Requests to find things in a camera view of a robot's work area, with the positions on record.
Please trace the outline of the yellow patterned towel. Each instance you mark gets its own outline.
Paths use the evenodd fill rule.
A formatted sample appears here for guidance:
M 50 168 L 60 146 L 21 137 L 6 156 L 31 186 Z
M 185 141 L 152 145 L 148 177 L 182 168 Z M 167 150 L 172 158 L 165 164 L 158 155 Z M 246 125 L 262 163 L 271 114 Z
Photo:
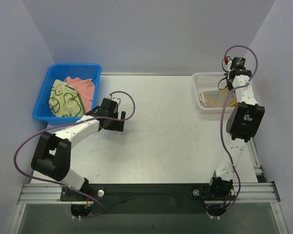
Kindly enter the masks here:
M 222 108 L 230 92 L 226 89 L 203 91 L 203 93 L 206 99 L 206 108 Z

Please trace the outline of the orange lion print towel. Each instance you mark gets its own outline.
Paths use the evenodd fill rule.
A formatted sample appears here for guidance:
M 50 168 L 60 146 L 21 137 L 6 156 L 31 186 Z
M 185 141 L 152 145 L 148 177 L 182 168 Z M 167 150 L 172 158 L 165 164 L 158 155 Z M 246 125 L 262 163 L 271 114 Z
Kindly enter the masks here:
M 206 99 L 204 97 L 204 93 L 201 92 L 199 95 L 198 95 L 198 98 L 199 98 L 199 102 L 200 104 L 203 106 L 203 107 L 206 107 Z

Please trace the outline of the cream green patterned towel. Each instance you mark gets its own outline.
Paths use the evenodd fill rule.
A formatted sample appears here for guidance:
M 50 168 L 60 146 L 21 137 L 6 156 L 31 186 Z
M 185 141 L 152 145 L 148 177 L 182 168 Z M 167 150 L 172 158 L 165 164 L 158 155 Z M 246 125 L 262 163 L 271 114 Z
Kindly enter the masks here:
M 85 114 L 85 107 L 78 91 L 58 79 L 52 85 L 48 104 L 56 117 L 82 117 Z

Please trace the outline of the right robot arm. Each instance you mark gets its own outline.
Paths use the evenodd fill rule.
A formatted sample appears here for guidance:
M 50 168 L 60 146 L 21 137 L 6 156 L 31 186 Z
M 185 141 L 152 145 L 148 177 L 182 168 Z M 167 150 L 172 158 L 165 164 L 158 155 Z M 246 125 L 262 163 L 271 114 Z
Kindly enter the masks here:
M 265 108 L 256 101 L 251 86 L 252 73 L 243 68 L 233 68 L 228 74 L 226 96 L 220 121 L 220 136 L 225 155 L 210 181 L 210 193 L 215 197 L 233 195 L 235 166 L 247 142 L 256 135 Z M 226 127 L 223 127 L 225 108 L 231 97 L 237 102 Z

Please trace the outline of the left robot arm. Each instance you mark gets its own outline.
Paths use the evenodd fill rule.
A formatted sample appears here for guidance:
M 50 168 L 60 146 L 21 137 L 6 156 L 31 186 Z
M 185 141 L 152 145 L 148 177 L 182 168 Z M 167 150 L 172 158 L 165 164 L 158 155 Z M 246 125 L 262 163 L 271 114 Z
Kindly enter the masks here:
M 86 137 L 102 129 L 122 132 L 124 122 L 117 120 L 120 103 L 120 98 L 104 98 L 101 106 L 82 116 L 76 125 L 55 133 L 42 133 L 31 161 L 31 168 L 65 186 L 85 193 L 89 182 L 70 168 L 71 150 Z

